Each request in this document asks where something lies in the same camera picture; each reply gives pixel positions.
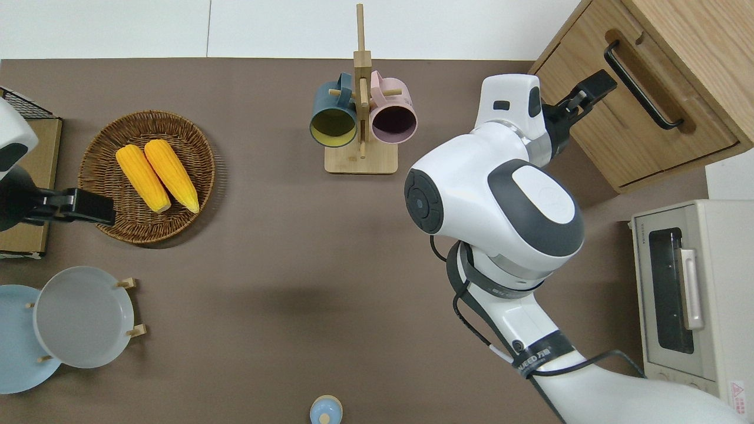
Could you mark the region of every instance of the black drawer handle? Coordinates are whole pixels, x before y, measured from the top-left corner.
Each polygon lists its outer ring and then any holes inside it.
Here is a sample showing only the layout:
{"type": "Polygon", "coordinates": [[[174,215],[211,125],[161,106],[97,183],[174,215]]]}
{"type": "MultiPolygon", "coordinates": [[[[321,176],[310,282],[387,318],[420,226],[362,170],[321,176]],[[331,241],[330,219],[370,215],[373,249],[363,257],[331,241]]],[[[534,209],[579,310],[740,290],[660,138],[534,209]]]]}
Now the black drawer handle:
{"type": "Polygon", "coordinates": [[[624,68],[620,62],[618,62],[618,59],[613,54],[613,50],[618,46],[618,44],[620,44],[620,42],[618,40],[615,40],[610,43],[610,45],[605,49],[605,60],[607,61],[608,65],[610,65],[610,67],[615,71],[615,73],[618,74],[618,78],[620,78],[621,81],[626,85],[628,91],[633,94],[633,96],[639,101],[639,104],[641,104],[644,110],[647,111],[649,117],[652,118],[652,121],[654,121],[654,123],[657,124],[658,127],[664,130],[672,130],[673,128],[678,127],[680,124],[683,124],[683,118],[675,122],[668,122],[662,116],[662,114],[660,114],[660,111],[657,110],[657,107],[654,106],[649,97],[644,94],[644,91],[642,91],[641,87],[638,86],[633,78],[631,78],[631,75],[628,75],[626,68],[624,68]]]}

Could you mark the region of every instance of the mug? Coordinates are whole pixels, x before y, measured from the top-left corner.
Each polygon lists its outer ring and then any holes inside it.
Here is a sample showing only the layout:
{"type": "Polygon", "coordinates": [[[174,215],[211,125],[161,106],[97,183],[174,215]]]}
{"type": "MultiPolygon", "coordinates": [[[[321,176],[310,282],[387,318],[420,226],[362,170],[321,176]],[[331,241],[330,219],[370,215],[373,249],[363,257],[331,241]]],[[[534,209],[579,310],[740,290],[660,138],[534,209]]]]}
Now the mug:
{"type": "Polygon", "coordinates": [[[398,78],[382,78],[372,72],[370,87],[374,107],[369,112],[372,136],[384,143],[403,143],[416,132],[416,114],[409,89],[398,78]],[[385,96],[383,91],[399,88],[401,94],[385,96]]]}
{"type": "Polygon", "coordinates": [[[342,72],[338,81],[322,84],[314,96],[309,122],[311,136],[325,147],[342,147],[356,138],[356,106],[351,99],[351,74],[342,72]],[[333,96],[330,90],[340,90],[333,96]]]}

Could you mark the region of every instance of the toaster oven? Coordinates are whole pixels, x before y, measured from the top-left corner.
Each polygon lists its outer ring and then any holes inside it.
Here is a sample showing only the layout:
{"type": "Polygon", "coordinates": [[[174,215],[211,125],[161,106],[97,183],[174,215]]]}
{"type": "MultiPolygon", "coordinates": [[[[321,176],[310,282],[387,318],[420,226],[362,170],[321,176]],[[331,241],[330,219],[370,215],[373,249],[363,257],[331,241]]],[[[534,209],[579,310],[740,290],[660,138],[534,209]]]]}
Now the toaster oven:
{"type": "Polygon", "coordinates": [[[754,201],[688,201],[630,226],[647,377],[754,416],[754,201]]]}

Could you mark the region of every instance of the round woven basket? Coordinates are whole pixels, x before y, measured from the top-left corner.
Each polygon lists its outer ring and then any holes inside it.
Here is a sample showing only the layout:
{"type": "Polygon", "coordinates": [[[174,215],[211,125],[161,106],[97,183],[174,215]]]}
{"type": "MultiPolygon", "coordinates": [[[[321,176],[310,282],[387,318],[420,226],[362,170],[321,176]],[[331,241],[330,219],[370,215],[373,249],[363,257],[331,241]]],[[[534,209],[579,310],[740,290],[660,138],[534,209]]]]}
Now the round woven basket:
{"type": "Polygon", "coordinates": [[[152,212],[115,160],[115,152],[121,147],[136,144],[143,149],[148,141],[158,138],[170,144],[194,183],[199,213],[207,205],[215,183],[215,159],[199,127],[170,112],[135,112],[111,122],[94,137],[78,170],[80,188],[107,196],[115,203],[115,225],[97,225],[110,237],[133,244],[155,243],[178,234],[198,216],[173,196],[168,210],[152,212]]]}

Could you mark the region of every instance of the black cable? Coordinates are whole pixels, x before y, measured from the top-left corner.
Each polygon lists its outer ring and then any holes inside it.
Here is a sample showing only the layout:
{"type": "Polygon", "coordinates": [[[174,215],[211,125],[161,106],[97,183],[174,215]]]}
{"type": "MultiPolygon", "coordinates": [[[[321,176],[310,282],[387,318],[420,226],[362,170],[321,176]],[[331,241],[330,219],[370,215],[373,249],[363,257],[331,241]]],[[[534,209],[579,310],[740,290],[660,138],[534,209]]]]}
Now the black cable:
{"type": "MultiPolygon", "coordinates": [[[[447,258],[444,258],[443,255],[441,255],[440,252],[437,251],[437,248],[434,245],[434,236],[433,235],[429,236],[429,244],[432,247],[432,251],[434,252],[434,254],[438,258],[440,258],[440,260],[442,260],[443,262],[447,262],[447,258]]],[[[469,284],[471,284],[471,281],[466,280],[464,282],[464,285],[461,286],[461,289],[459,291],[455,292],[455,296],[453,297],[453,312],[455,312],[455,315],[458,317],[458,319],[460,319],[461,322],[464,323],[464,326],[466,326],[466,328],[471,333],[473,333],[474,336],[477,336],[477,338],[479,340],[481,340],[482,343],[484,343],[487,347],[490,347],[492,343],[489,340],[487,340],[487,338],[484,337],[476,328],[474,328],[474,326],[471,325],[471,323],[469,321],[467,321],[466,318],[464,318],[464,316],[461,314],[461,311],[458,309],[458,300],[461,299],[461,296],[463,296],[464,294],[466,294],[466,292],[467,292],[467,290],[469,288],[469,284]]],[[[571,367],[565,367],[565,368],[562,368],[560,370],[555,370],[555,371],[536,371],[536,370],[534,370],[528,376],[526,376],[526,378],[529,378],[530,376],[540,376],[540,377],[560,376],[560,375],[563,375],[563,374],[571,373],[571,372],[576,371],[576,370],[580,370],[581,368],[587,367],[587,366],[589,366],[591,364],[595,364],[595,363],[600,362],[601,360],[603,360],[605,358],[609,358],[611,356],[619,356],[619,357],[621,357],[624,361],[626,361],[636,371],[637,374],[639,374],[640,377],[642,377],[643,379],[647,378],[647,376],[644,374],[644,372],[642,371],[642,369],[639,368],[639,366],[636,365],[636,363],[634,361],[632,361],[631,358],[628,357],[628,355],[626,355],[625,353],[623,353],[623,352],[621,352],[620,350],[617,350],[617,349],[613,349],[613,350],[610,350],[610,351],[607,351],[607,352],[603,352],[603,353],[601,353],[601,354],[599,354],[599,355],[597,355],[595,357],[592,357],[590,359],[587,359],[584,362],[581,362],[580,364],[572,365],[571,367]]]]}
{"type": "Polygon", "coordinates": [[[429,236],[429,245],[432,247],[432,251],[434,252],[435,256],[440,258],[443,262],[448,262],[447,258],[444,258],[443,255],[440,254],[440,252],[437,251],[437,247],[434,246],[434,236],[429,236]]]}
{"type": "Polygon", "coordinates": [[[571,367],[565,367],[560,370],[555,371],[532,371],[529,375],[530,376],[539,376],[539,377],[552,377],[552,376],[560,376],[563,374],[571,373],[576,370],[580,370],[581,368],[587,367],[591,364],[595,364],[596,362],[601,361],[602,359],[608,358],[610,356],[620,356],[623,358],[628,364],[633,367],[633,369],[636,371],[637,374],[639,374],[642,378],[647,378],[647,376],[642,372],[641,368],[637,366],[633,361],[631,361],[631,358],[628,357],[625,353],[621,352],[620,350],[613,349],[607,352],[600,353],[599,355],[587,359],[584,362],[581,362],[580,364],[572,365],[571,367]]]}
{"type": "Polygon", "coordinates": [[[464,318],[464,316],[461,315],[461,311],[458,310],[458,299],[461,299],[461,296],[463,296],[464,293],[466,293],[466,290],[468,289],[469,284],[471,284],[471,281],[466,280],[466,282],[461,287],[461,289],[455,292],[455,296],[453,297],[453,311],[455,312],[455,315],[458,316],[458,319],[460,319],[461,322],[464,323],[466,328],[468,328],[469,331],[474,333],[474,336],[477,336],[479,340],[482,340],[482,343],[484,343],[485,345],[489,347],[489,345],[491,345],[492,343],[490,343],[486,337],[484,337],[479,331],[477,331],[477,329],[474,328],[474,326],[471,325],[469,321],[466,321],[466,318],[464,318]]]}

